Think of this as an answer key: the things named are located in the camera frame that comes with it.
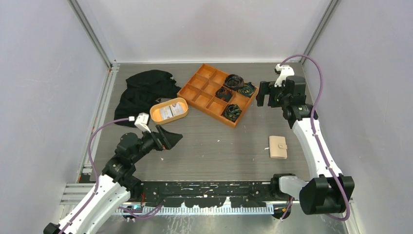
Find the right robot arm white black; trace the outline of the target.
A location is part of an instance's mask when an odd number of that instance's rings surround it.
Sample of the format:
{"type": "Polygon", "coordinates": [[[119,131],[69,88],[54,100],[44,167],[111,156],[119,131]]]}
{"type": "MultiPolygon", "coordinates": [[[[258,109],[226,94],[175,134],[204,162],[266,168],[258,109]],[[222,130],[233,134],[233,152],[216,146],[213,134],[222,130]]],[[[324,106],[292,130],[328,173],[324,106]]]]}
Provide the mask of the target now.
{"type": "Polygon", "coordinates": [[[280,84],[262,81],[256,101],[263,106],[269,96],[268,106],[280,107],[302,147],[307,161],[310,181],[293,174],[275,174],[271,179],[270,193],[276,200],[296,199],[306,215],[327,215],[338,219],[336,214],[350,215],[350,198],[355,188],[351,176],[344,176],[335,164],[320,130],[315,105],[306,103],[306,81],[300,76],[288,76],[280,84]]]}

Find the beige card holder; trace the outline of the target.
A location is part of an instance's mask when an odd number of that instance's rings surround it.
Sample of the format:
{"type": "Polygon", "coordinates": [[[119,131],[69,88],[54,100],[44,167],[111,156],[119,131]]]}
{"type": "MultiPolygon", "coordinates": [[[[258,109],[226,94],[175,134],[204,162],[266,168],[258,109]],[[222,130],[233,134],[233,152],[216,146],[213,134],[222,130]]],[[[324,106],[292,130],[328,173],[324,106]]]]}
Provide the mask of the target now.
{"type": "Polygon", "coordinates": [[[287,144],[283,136],[269,136],[270,158],[287,159],[287,144]]]}

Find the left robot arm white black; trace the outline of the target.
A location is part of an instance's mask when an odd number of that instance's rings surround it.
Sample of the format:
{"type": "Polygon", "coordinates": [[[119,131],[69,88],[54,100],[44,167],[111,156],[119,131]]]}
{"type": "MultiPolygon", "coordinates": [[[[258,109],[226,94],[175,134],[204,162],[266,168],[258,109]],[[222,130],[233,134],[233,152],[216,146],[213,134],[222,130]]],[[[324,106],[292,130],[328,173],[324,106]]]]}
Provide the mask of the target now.
{"type": "Polygon", "coordinates": [[[135,164],[152,150],[172,149],[182,134],[157,125],[156,131],[124,134],[114,156],[106,163],[96,183],[80,203],[58,224],[49,223],[45,234],[94,234],[121,205],[143,194],[141,180],[133,176],[135,164]]]}

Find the orange oval tray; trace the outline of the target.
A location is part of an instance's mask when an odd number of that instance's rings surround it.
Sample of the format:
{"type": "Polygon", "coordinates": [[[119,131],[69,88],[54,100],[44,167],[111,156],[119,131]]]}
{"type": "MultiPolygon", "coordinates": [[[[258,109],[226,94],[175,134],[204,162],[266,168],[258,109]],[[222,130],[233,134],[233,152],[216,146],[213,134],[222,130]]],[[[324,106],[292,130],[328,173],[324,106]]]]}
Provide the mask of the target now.
{"type": "Polygon", "coordinates": [[[156,124],[166,124],[188,114],[188,104],[185,99],[177,97],[161,102],[151,107],[150,117],[156,124]]]}

